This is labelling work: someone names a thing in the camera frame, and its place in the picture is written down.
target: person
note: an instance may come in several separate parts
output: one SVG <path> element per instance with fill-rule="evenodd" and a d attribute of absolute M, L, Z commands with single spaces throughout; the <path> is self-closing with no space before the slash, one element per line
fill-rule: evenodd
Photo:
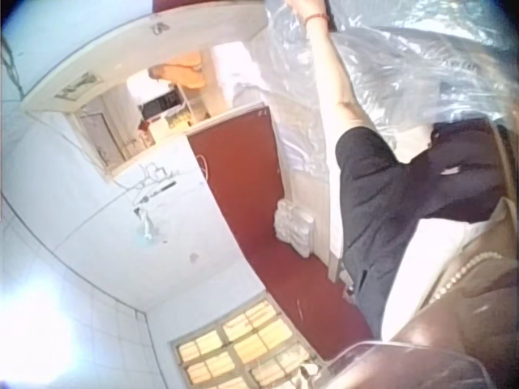
<path fill-rule="evenodd" d="M 431 146 L 399 162 L 358 103 L 324 0 L 286 2 L 310 42 L 340 170 L 342 261 L 373 336 L 466 353 L 508 387 L 519 369 L 517 209 L 495 125 L 435 123 Z"/>

